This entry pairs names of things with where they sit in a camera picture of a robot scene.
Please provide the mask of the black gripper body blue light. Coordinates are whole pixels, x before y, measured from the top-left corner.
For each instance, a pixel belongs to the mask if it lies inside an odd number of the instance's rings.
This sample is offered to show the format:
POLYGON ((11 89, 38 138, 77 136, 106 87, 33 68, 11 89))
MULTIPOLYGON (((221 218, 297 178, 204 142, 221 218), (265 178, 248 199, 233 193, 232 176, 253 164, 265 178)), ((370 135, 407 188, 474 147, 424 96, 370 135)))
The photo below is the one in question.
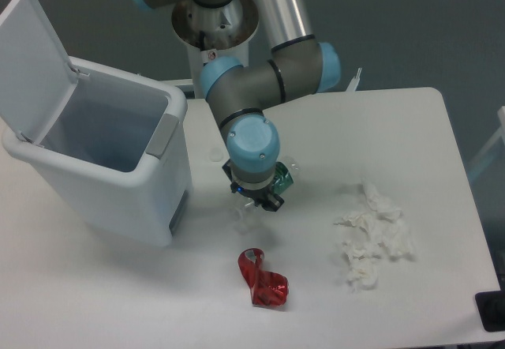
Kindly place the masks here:
POLYGON ((256 205, 256 199, 261 195, 268 192, 273 193, 271 191, 273 179, 274 175, 272 174, 261 182, 250 183, 233 176, 234 182, 230 184, 230 188, 233 193, 239 193, 243 197, 252 199, 256 205))

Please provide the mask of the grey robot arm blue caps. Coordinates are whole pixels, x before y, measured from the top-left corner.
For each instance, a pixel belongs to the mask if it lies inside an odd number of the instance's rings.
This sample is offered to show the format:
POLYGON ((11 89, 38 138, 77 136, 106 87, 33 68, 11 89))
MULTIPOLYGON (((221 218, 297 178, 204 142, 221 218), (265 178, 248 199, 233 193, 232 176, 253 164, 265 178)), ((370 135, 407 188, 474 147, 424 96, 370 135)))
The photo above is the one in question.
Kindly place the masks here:
POLYGON ((195 93, 214 116, 229 153, 223 170, 233 192, 274 212, 280 140, 270 107, 338 84, 334 47, 316 40, 303 0, 134 0, 145 9, 173 6, 179 38, 199 52, 195 93))

